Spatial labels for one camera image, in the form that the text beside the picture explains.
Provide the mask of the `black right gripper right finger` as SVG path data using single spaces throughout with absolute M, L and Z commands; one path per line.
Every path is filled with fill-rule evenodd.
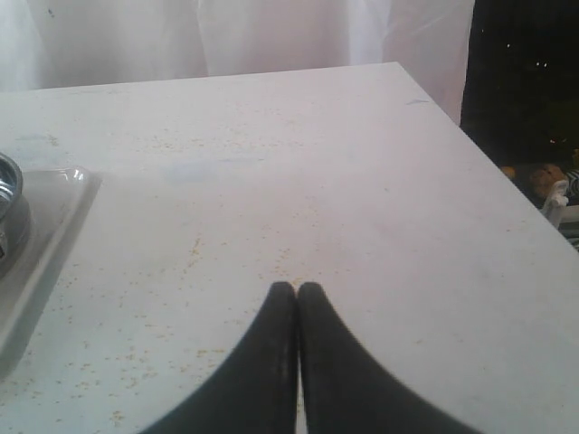
M 309 433 L 464 433 L 466 425 L 385 370 L 313 282 L 298 291 L 299 355 Z

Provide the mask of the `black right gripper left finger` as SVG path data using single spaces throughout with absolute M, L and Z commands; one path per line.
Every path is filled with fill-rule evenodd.
M 271 285 L 251 326 L 218 369 L 145 433 L 293 433 L 298 398 L 296 294 Z

